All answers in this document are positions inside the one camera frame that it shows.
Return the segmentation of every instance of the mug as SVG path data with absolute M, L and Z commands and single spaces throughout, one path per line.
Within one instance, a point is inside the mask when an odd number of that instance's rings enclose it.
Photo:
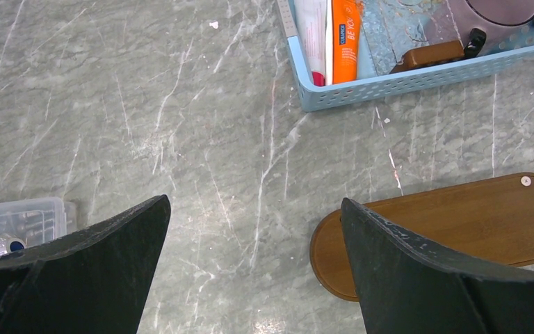
M 445 42 L 442 27 L 455 25 L 465 47 L 483 35 L 483 45 L 474 49 L 484 54 L 533 17 L 534 0 L 443 0 L 425 25 L 425 35 L 430 44 Z

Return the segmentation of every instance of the plastic container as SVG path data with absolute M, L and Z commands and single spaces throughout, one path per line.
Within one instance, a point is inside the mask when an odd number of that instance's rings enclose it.
M 76 231 L 76 206 L 48 197 L 0 203 L 0 234 L 8 233 L 28 247 Z
M 486 56 L 318 87 L 312 82 L 302 52 L 293 0 L 277 0 L 277 4 L 302 109 L 308 112 L 487 77 L 504 70 L 523 57 L 534 55 L 534 27 L 526 25 L 520 27 Z M 370 61 L 367 61 L 371 59 L 369 48 L 361 47 L 362 41 L 359 43 L 359 63 L 368 63 L 367 66 L 371 67 Z

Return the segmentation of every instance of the blue plastic basket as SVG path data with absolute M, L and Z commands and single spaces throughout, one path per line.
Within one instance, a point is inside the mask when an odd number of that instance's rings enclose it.
M 487 77 L 534 55 L 534 27 L 524 26 L 495 50 L 496 53 L 443 65 L 382 75 L 336 85 L 318 87 L 312 81 L 296 29 L 293 0 L 278 0 L 278 7 L 298 85 L 302 109 L 306 112 L 343 106 Z

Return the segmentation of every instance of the marble countertop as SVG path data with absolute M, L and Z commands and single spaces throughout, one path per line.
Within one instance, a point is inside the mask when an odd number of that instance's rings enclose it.
M 534 58 L 306 114 L 285 45 L 274 1 L 0 0 L 0 202 L 58 196 L 85 227 L 166 193 L 140 333 L 363 333 L 312 273 L 316 224 L 534 172 Z

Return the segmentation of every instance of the wooden board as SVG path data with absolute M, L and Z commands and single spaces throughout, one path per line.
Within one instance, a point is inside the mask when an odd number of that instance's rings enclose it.
M 457 251 L 516 267 L 534 263 L 534 173 L 506 175 L 365 205 L 388 220 Z M 310 262 L 328 291 L 357 301 L 340 218 L 337 210 L 320 222 L 312 236 Z

